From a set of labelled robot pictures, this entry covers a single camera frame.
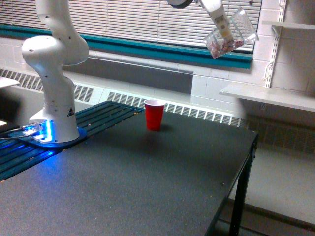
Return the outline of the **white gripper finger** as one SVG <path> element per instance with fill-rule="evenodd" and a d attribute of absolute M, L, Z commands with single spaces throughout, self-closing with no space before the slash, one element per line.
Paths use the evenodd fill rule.
<path fill-rule="evenodd" d="M 221 37 L 226 42 L 233 40 L 233 36 L 229 28 L 229 20 L 225 12 L 215 12 L 212 16 L 212 20 L 214 21 Z"/>

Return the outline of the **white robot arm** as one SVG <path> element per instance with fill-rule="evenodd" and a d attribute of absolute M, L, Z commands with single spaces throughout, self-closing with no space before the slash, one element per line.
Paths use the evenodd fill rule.
<path fill-rule="evenodd" d="M 64 66 L 85 62 L 89 47 L 76 31 L 66 0 L 37 0 L 36 12 L 52 32 L 28 38 L 22 45 L 25 62 L 40 76 L 43 109 L 30 118 L 39 127 L 33 139 L 45 145 L 61 145 L 79 138 L 76 123 L 74 83 L 63 74 Z"/>

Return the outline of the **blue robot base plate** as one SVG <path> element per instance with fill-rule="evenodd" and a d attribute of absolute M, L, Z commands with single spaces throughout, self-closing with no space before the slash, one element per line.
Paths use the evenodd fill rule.
<path fill-rule="evenodd" d="M 73 141 L 69 142 L 63 142 L 63 143 L 48 143 L 48 144 L 43 144 L 31 137 L 24 137 L 24 138 L 18 138 L 19 141 L 21 141 L 24 144 L 34 146 L 37 148 L 43 148 L 43 149 L 65 149 L 65 148 L 70 148 L 82 141 L 84 141 L 87 138 L 87 132 L 83 128 L 78 128 L 79 131 L 79 137 Z"/>

